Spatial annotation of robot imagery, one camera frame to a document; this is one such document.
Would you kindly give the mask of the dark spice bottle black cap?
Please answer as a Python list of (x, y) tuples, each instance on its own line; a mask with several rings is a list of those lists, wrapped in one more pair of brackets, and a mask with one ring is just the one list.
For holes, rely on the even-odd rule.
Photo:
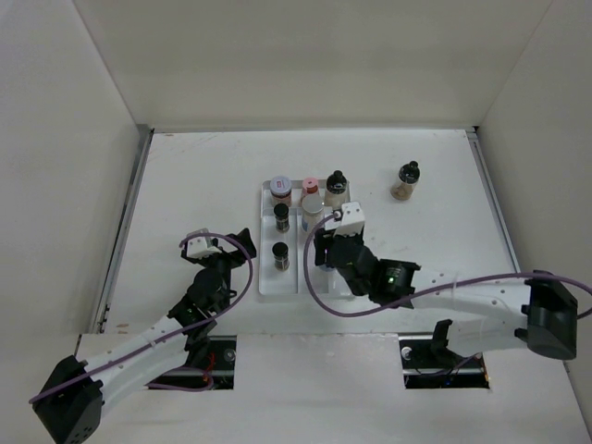
[(287, 232), (290, 229), (290, 208), (285, 203), (278, 203), (274, 206), (273, 211), (277, 231)]

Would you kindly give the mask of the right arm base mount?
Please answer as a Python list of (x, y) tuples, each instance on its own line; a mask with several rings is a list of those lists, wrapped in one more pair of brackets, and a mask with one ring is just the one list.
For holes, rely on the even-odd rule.
[(448, 349), (452, 321), (439, 321), (431, 334), (399, 336), (404, 387), (407, 389), (489, 389), (483, 356), (463, 357)]

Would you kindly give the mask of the grinder jar white contents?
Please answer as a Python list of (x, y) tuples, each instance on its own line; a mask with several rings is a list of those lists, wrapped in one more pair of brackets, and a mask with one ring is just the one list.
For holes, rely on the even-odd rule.
[(347, 202), (348, 180), (341, 170), (335, 170), (326, 180), (324, 205), (339, 209)]

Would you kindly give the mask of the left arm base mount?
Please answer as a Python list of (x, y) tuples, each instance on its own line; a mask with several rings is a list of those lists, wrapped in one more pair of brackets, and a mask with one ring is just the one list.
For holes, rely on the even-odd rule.
[(236, 362), (237, 337), (213, 336), (183, 366), (159, 376), (147, 388), (189, 393), (234, 389)]

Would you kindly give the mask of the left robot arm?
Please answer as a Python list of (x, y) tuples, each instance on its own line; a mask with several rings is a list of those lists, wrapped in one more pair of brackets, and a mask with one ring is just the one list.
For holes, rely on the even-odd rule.
[(117, 403), (181, 367), (198, 368), (207, 358), (217, 319), (243, 292), (231, 288), (231, 273), (253, 266), (251, 233), (219, 235), (202, 228), (180, 242), (182, 259), (200, 266), (181, 299), (154, 325), (102, 354), (61, 360), (30, 401), (56, 443), (82, 443)]

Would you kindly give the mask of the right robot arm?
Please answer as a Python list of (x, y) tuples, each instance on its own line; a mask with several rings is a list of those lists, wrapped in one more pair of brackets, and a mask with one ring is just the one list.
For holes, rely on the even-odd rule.
[(377, 313), (405, 308), (471, 315), (470, 321), (437, 321), (428, 345), (436, 364), (519, 348), (559, 361), (577, 354), (578, 302), (565, 278), (535, 271), (459, 280), (430, 274), (413, 262), (378, 259), (360, 234), (344, 237), (320, 229), (308, 243), (315, 265), (336, 270), (351, 293), (367, 297)]

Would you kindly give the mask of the pink cap spice jar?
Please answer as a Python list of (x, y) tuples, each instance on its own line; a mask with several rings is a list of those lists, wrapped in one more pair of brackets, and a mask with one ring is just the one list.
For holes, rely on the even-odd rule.
[(303, 200), (308, 195), (315, 195), (319, 193), (319, 182), (316, 178), (305, 178), (302, 181), (302, 195)]

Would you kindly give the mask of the orange label silver cap jar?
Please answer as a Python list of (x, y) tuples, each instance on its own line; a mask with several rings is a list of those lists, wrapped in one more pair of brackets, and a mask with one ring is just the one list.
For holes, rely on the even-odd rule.
[(275, 176), (270, 180), (269, 190), (273, 205), (285, 204), (291, 207), (292, 204), (292, 182), (286, 176)]

